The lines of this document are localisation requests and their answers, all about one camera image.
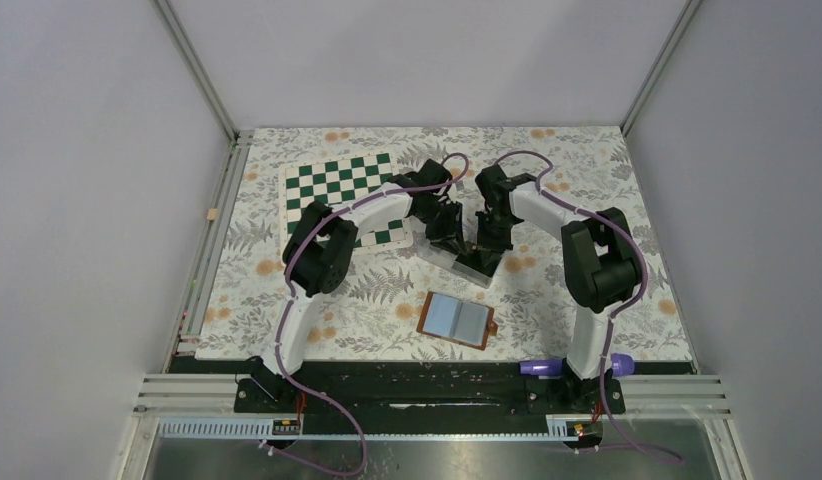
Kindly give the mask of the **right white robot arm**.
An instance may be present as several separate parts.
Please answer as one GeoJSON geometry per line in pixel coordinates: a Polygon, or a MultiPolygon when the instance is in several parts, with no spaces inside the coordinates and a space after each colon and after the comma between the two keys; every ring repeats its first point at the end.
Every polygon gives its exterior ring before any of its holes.
{"type": "Polygon", "coordinates": [[[644,284],[643,257],[636,251],[622,211],[591,212],[555,197],[530,174],[509,177],[493,165],[481,171],[476,185],[484,199],[478,212],[476,247],[471,258],[481,272],[496,271],[501,257],[513,249],[511,231],[528,222],[561,243],[565,285],[576,304],[577,319],[566,355],[568,373],[560,386],[562,402],[584,412],[600,398],[596,377],[607,367],[604,311],[633,302],[644,284]]]}

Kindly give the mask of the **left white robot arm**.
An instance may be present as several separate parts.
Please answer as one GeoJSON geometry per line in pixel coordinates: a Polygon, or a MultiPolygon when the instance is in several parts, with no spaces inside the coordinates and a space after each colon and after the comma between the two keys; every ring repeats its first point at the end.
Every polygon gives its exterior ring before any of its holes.
{"type": "Polygon", "coordinates": [[[462,226],[462,204],[449,197],[449,189],[467,173],[469,159],[459,158],[463,170],[454,175],[442,161],[427,160],[418,171],[397,174],[371,193],[335,206],[309,204],[282,255],[290,298],[282,310],[274,339],[261,354],[273,373],[259,386],[259,398],[275,411],[296,401],[297,385],[286,377],[304,360],[307,337],[323,298],[344,281],[356,242],[365,233],[394,220],[413,217],[425,226],[429,244],[462,254],[467,251],[462,226]]]}

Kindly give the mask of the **brown leather card holder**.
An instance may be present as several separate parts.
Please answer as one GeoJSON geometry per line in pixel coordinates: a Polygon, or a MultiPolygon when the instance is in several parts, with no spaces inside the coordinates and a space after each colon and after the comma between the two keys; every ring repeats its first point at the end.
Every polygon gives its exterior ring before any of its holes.
{"type": "Polygon", "coordinates": [[[483,351],[489,338],[496,336],[499,330],[494,313],[489,306],[429,292],[416,332],[483,351]]]}

